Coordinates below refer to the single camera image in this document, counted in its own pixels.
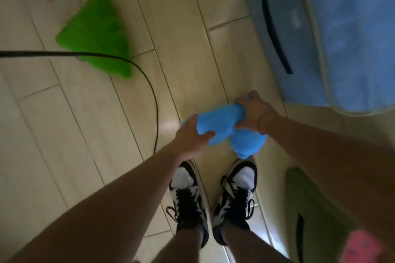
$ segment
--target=shoelace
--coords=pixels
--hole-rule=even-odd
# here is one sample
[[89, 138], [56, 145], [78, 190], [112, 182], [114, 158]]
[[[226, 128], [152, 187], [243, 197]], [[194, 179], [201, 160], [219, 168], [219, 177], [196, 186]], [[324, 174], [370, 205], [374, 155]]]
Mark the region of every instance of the shoelace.
[[177, 211], [174, 207], [171, 206], [166, 207], [166, 213], [175, 222], [178, 223], [178, 221], [182, 222], [184, 220], [191, 220], [194, 217], [198, 217], [200, 220], [202, 219], [200, 212], [198, 211], [198, 207], [197, 207], [198, 204], [195, 201], [195, 197], [192, 195], [192, 191], [189, 188], [176, 190], [176, 197], [179, 201], [178, 217], [177, 217]]
[[[223, 184], [224, 180], [226, 180], [226, 182], [229, 184], [233, 196], [226, 190]], [[255, 201], [253, 199], [247, 201], [248, 190], [243, 188], [234, 189], [232, 183], [229, 181], [227, 176], [222, 177], [221, 186], [224, 189], [225, 193], [230, 198], [230, 203], [229, 203], [230, 208], [227, 210], [226, 215], [230, 218], [233, 217], [236, 219], [249, 220], [254, 214]]]

